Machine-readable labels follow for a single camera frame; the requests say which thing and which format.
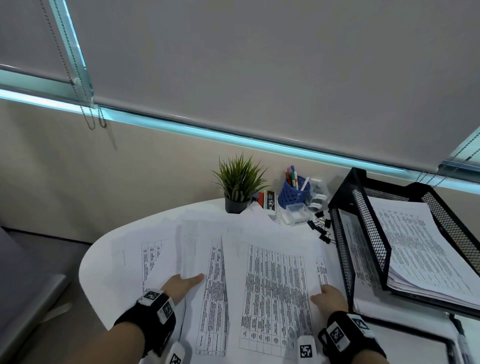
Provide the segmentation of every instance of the black wrist band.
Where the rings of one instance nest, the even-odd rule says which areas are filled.
[[[365,349],[377,352],[386,358],[373,332],[359,315],[344,311],[332,313],[328,319],[327,328],[320,331],[318,339],[324,347],[324,354],[332,364],[349,364],[355,355]]]
[[[150,305],[139,303],[145,298],[152,301]],[[114,323],[115,326],[122,322],[130,322],[140,328],[145,338],[143,357],[145,357],[150,350],[153,350],[158,356],[161,356],[165,344],[173,333],[176,319],[168,302],[169,297],[163,292],[150,291],[142,296],[138,302],[135,303],[135,306],[125,311]],[[165,317],[164,311],[168,312],[167,317]],[[160,322],[160,316],[163,318],[164,324]]]

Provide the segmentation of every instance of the potted plant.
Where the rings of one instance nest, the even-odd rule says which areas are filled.
[[[260,162],[254,165],[252,157],[253,155],[246,160],[242,153],[240,157],[228,158],[227,162],[220,161],[219,157],[220,172],[212,171],[218,179],[218,182],[214,183],[223,189],[225,210],[229,214],[242,212],[251,201],[253,194],[268,187],[265,185],[267,180],[262,178],[267,169],[259,167]]]

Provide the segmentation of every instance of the black plant pot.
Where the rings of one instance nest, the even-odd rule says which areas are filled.
[[[229,214],[239,214],[247,208],[247,202],[235,202],[225,196],[225,211]]]

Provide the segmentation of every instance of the white desk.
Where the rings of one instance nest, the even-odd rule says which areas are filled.
[[[139,229],[142,227],[152,226],[165,218],[175,219],[186,210],[194,209],[204,212],[220,212],[225,213],[225,202],[223,198],[210,200],[174,208],[172,210],[160,212],[158,214],[148,216],[146,218],[131,222],[130,224],[121,226],[98,239],[85,254],[80,264],[79,279],[80,284],[92,305],[95,313],[98,315],[103,325],[110,329],[115,320],[128,307],[123,307],[117,297],[122,292],[115,290],[115,286],[111,284],[112,277],[115,277],[115,265],[112,263],[112,242],[125,233]],[[308,225],[292,227],[301,231],[302,234],[311,234],[312,237],[318,239],[318,233],[312,231]],[[329,262],[329,278],[332,285],[339,288],[345,293],[345,287],[340,269],[340,263],[336,248],[333,244],[325,245],[327,256],[324,258]],[[462,319],[470,350],[477,364],[480,364],[480,321],[471,319]]]

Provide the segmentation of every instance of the black mesh tray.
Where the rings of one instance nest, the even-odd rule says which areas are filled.
[[[391,247],[376,217],[368,196],[389,200],[427,203],[437,227],[450,245],[480,276],[480,243],[456,217],[431,186],[411,183],[398,186],[367,178],[365,170],[352,168],[328,204],[332,218],[337,251],[345,281],[345,290],[350,309],[353,308],[355,271],[351,261],[347,241],[343,232],[338,209],[357,215],[377,269],[382,288],[392,294],[416,303],[443,311],[480,318],[480,310],[464,307],[429,297],[405,293],[387,287],[390,267]]]

